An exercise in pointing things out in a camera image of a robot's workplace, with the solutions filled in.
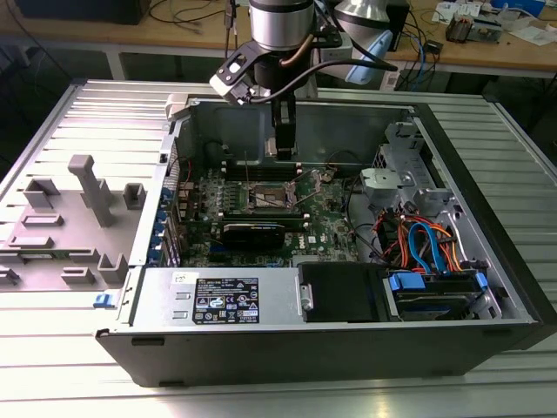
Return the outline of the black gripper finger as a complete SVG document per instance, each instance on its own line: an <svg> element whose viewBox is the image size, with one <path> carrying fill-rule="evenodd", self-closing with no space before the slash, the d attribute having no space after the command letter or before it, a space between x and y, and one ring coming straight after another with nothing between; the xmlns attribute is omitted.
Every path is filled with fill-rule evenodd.
<svg viewBox="0 0 557 418"><path fill-rule="evenodd" d="M290 160L295 147L296 103L295 98L272 100L272 126L278 160Z"/></svg>

